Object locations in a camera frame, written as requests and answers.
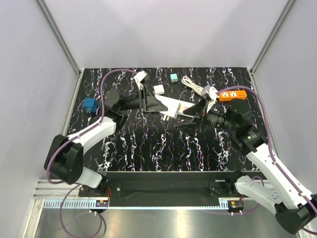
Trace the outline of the white charger adapter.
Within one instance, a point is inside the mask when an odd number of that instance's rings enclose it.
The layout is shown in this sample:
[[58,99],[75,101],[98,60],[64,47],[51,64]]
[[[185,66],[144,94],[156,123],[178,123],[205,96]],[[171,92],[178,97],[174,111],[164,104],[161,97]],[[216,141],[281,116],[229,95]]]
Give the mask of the white charger adapter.
[[165,93],[163,85],[155,85],[153,88],[155,95],[163,95]]

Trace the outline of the white multicolour power strip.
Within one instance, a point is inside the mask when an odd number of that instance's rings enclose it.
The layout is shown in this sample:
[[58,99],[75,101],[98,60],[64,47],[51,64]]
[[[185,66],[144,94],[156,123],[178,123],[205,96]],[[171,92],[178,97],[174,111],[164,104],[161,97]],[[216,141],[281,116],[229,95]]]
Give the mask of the white multicolour power strip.
[[168,108],[167,111],[160,111],[160,113],[165,117],[172,119],[177,119],[177,116],[185,116],[189,118],[193,117],[191,115],[184,114],[184,111],[194,106],[194,103],[185,102],[162,95],[155,95],[155,97]]

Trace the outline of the teal plug adapter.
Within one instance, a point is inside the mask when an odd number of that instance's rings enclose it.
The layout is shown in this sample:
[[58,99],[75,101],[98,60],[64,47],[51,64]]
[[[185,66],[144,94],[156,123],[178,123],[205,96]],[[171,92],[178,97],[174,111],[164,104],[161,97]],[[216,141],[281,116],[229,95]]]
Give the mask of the teal plug adapter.
[[172,83],[178,81],[178,76],[177,76],[176,73],[173,73],[173,74],[170,75],[170,81],[171,81]]

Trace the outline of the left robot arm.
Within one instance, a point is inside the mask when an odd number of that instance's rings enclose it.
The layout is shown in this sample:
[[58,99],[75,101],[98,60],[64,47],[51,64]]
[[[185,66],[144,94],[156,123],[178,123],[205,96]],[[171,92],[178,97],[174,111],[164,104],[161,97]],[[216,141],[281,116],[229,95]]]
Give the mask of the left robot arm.
[[57,135],[51,144],[44,163],[47,177],[53,176],[67,184],[81,184],[90,187],[95,196],[106,193],[104,176],[84,166],[85,153],[104,138],[115,134],[124,126],[127,115],[123,111],[138,110],[145,113],[159,113],[168,110],[146,87],[138,93],[121,96],[112,89],[104,96],[103,110],[96,122],[69,136]]

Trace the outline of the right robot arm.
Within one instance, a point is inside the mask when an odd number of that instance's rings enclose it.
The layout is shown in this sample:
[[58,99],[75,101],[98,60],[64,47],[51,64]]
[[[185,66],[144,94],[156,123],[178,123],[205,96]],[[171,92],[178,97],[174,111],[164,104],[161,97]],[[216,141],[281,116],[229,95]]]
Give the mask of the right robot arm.
[[317,196],[302,185],[275,155],[268,139],[251,123],[252,111],[241,99],[233,99],[225,113],[207,109],[202,99],[185,109],[192,117],[177,129],[194,137],[205,127],[226,130],[233,147],[254,163],[274,187],[274,191],[255,183],[242,172],[226,179],[229,196],[245,195],[269,210],[285,231],[296,234],[317,216]]

